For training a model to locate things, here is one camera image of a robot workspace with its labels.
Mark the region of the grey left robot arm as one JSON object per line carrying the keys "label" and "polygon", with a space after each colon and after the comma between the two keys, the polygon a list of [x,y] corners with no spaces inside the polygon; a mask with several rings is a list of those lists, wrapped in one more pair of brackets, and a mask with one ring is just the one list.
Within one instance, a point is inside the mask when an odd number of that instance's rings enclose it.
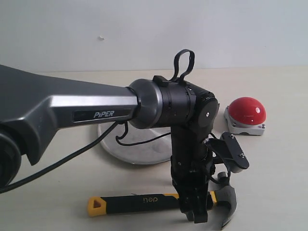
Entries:
{"label": "grey left robot arm", "polygon": [[93,141],[57,163],[14,182],[21,158],[35,165],[56,132],[109,122],[138,129],[171,129],[171,177],[180,210],[195,223],[207,221],[208,182],[214,168],[203,144],[219,103],[214,94],[176,77],[137,79],[127,87],[42,76],[0,67],[0,191],[9,192],[63,165],[96,145]]}

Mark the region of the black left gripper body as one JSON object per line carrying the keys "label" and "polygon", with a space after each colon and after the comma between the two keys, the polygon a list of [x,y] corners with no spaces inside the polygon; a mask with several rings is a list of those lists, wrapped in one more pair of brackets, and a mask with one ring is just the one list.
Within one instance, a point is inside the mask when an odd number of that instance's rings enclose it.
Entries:
{"label": "black left gripper body", "polygon": [[203,144],[213,126],[171,128],[171,177],[179,195],[180,209],[211,209],[208,182],[213,174],[212,152]]}

